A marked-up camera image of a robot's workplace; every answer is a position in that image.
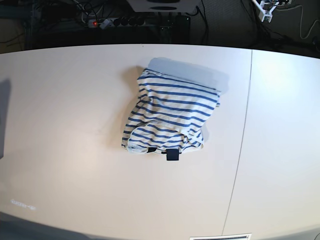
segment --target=garment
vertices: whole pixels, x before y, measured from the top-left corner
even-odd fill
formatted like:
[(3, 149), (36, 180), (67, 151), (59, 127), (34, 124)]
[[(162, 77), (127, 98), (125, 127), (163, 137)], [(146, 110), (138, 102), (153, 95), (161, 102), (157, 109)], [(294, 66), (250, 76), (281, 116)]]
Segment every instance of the garment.
[(124, 148), (136, 154), (203, 148), (201, 127), (219, 105), (220, 91), (147, 68), (137, 83), (138, 103), (123, 131)]

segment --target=white device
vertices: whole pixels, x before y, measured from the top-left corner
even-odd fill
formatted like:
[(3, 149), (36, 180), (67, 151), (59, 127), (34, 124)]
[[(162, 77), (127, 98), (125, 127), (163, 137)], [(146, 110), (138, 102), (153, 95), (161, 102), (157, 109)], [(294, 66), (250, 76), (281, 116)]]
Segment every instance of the white device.
[(191, 13), (200, 0), (127, 0), (135, 12)]
[(269, 23), (272, 20), (272, 12), (278, 6), (284, 6), (287, 4), (291, 4), (292, 0), (252, 0), (256, 7), (260, 10), (259, 18), (261, 22), (268, 21)]

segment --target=floor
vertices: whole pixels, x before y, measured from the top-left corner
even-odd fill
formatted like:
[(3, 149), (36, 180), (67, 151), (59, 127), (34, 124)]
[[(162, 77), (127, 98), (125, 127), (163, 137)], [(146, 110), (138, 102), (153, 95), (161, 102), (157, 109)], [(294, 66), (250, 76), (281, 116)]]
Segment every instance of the floor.
[[(203, 0), (209, 25), (208, 45), (226, 46), (235, 48), (248, 48), (256, 38), (256, 26), (241, 5), (241, 0)], [(244, 5), (252, 14), (251, 1), (243, 0)], [(303, 5), (302, 35), (305, 36), (309, 31), (314, 20), (320, 18), (319, 0), (293, 0), (291, 6)], [(301, 8), (290, 11), (276, 11), (273, 14), (271, 23), (264, 23), (272, 31), (286, 35), (294, 41), (311, 44), (313, 37), (320, 39), (320, 24), (317, 23), (310, 36), (300, 39), (300, 18)], [(198, 14), (191, 19), (191, 44), (201, 44), (201, 38), (205, 31), (203, 19)], [(16, 20), (0, 19), (0, 42), (14, 38), (23, 33), (21, 24)], [(19, 43), (19, 38), (10, 43), (0, 43), (0, 53), (21, 51), (24, 49), (23, 42)], [(307, 49), (285, 46), (281, 52), (292, 53), (310, 57), (320, 58), (320, 53), (312, 52)]]

